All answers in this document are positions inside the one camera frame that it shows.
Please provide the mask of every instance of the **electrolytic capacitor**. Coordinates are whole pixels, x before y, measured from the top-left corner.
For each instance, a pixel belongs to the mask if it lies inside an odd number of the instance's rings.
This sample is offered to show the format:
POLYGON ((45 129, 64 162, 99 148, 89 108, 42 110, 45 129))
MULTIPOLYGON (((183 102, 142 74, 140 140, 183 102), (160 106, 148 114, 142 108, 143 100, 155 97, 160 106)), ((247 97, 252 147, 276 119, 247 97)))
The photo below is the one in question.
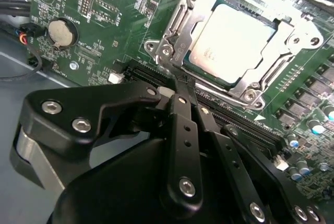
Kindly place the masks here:
POLYGON ((300 181, 303 178, 302 175, 298 172, 298 169, 295 167, 291 167, 289 169, 289 174, 293 181, 300 181))
POLYGON ((311 129, 314 134, 322 134, 325 128, 322 126, 319 120, 311 119, 307 122, 307 126, 311 129))
POLYGON ((309 175, 309 173, 311 172, 305 160, 298 161, 296 163, 296 166, 301 175, 309 175))
POLYGON ((287 139, 288 139, 290 147, 297 148, 299 146, 299 142, 294 134, 289 134, 287 136, 287 139))
POLYGON ((325 116, 330 120, 334 121, 334 106, 333 105, 327 105, 323 108, 323 112, 325 116))

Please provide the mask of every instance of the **green circuit board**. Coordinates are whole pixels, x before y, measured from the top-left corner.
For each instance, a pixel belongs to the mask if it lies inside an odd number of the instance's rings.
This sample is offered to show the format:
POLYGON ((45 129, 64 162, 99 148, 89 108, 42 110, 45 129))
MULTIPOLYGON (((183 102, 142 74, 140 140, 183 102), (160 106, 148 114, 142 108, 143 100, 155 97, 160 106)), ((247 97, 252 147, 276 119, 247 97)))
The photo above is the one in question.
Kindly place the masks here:
MULTIPOLYGON (((157 69, 143 43, 146 39, 162 37, 177 3, 178 0, 32 0, 32 22, 47 27, 55 18, 66 18, 78 29, 78 42, 59 51, 52 47, 47 37, 29 40, 43 58, 54 63, 52 69, 57 74, 81 86, 107 84, 115 61, 136 60, 157 69), (76 62, 78 69, 71 69, 71 62, 76 62)), ((313 21, 323 34, 325 43, 316 50, 302 50, 298 54, 264 94, 267 104, 262 111, 245 110, 213 100, 266 131, 280 136, 295 133, 302 138, 300 142, 303 145, 292 149, 292 152, 306 159, 311 175, 305 176, 297 186, 308 198, 322 199, 322 191, 334 178, 334 123, 328 121, 321 107, 334 103, 334 98, 329 95, 321 97, 321 103, 310 107, 309 112, 292 127, 279 121, 276 113, 294 98, 298 89, 309 90, 305 82, 311 76, 334 89, 334 84, 317 74, 323 63, 333 66, 330 57, 334 54, 334 18, 304 1, 296 0, 294 6, 314 16, 313 21), (312 134, 308 129, 306 122, 310 118, 319 119, 324 124, 326 131, 322 135, 312 134), (320 171, 320 162, 328 163, 330 169, 320 171)))

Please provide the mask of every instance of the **screw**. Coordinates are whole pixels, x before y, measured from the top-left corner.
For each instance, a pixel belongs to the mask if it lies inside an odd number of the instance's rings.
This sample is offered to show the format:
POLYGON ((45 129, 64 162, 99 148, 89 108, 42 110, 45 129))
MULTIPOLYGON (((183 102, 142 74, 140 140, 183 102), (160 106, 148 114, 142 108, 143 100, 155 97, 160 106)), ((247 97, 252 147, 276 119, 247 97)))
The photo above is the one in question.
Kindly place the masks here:
POLYGON ((209 114, 209 110, 207 110, 206 108, 201 108, 201 111, 202 111, 204 114, 209 114))
POLYGON ((315 219, 316 221, 319 221, 319 217, 310 207, 307 208, 307 211, 309 212, 309 214, 312 216, 313 219, 315 219))
POLYGON ((230 127, 230 128, 229 128, 229 131, 230 131, 233 135, 235 135, 235 136, 238 135, 238 132, 236 131, 236 129, 235 129, 234 127, 230 127))
POLYGON ((85 119, 75 119, 72 122, 72 127, 74 128, 74 130, 83 134, 89 132, 92 128, 89 121, 85 119))
POLYGON ((46 101, 42 104, 42 109, 48 114, 58 114, 62 111, 62 106, 55 101, 46 101))
POLYGON ((187 103, 187 101, 185 99, 183 99, 182 97, 179 97, 178 100, 183 104, 187 103))
POLYGON ((259 221, 259 222, 265 222, 265 213, 262 211, 262 209, 255 203, 252 202, 249 206, 250 211, 252 215, 259 221))
POLYGON ((196 193, 195 186, 188 179, 180 179, 179 186, 181 192, 187 197, 193 197, 196 193))
POLYGON ((294 210, 302 220, 307 221, 307 215, 300 207, 295 206, 294 210))
POLYGON ((147 92, 150 94, 150 95, 156 95, 157 93, 154 91, 154 90, 152 90, 151 88, 148 88, 147 89, 147 92))
POLYGON ((79 64, 75 61, 71 61, 69 64, 69 68, 71 68, 72 70, 78 70, 79 69, 79 64))
POLYGON ((244 98, 246 101, 253 101, 255 97, 256 97, 256 94, 254 91, 245 92, 244 98))

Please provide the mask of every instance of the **motherboard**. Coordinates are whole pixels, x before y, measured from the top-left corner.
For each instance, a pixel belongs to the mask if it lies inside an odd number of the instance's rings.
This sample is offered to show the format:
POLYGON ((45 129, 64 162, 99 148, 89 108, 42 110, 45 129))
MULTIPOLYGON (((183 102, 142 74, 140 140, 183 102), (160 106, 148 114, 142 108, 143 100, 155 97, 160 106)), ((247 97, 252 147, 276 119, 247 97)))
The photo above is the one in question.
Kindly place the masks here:
POLYGON ((198 80, 201 98, 283 137, 290 153, 287 176, 308 198, 332 197, 332 11, 305 0, 184 1, 32 0, 31 22, 47 34, 29 40, 53 72, 81 86, 122 82, 120 63, 168 76, 170 62, 177 66, 184 53, 179 68, 198 80), (187 28, 177 19, 182 13, 191 18, 189 11, 198 11, 199 19, 187 28), (186 29, 196 41, 177 48, 186 29), (160 50, 173 58, 159 60, 160 50), (246 82, 247 90, 238 93, 246 82))

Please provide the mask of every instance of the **cpu socket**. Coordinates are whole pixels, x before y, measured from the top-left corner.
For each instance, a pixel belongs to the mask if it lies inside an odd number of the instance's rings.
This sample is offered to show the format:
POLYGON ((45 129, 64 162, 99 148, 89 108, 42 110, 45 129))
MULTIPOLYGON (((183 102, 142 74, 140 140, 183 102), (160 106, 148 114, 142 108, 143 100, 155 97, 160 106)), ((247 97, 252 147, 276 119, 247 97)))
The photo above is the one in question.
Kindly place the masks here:
POLYGON ((197 88, 252 110, 302 49, 323 36, 312 17, 282 0, 180 0, 160 40, 145 50, 167 72, 182 70, 197 88))

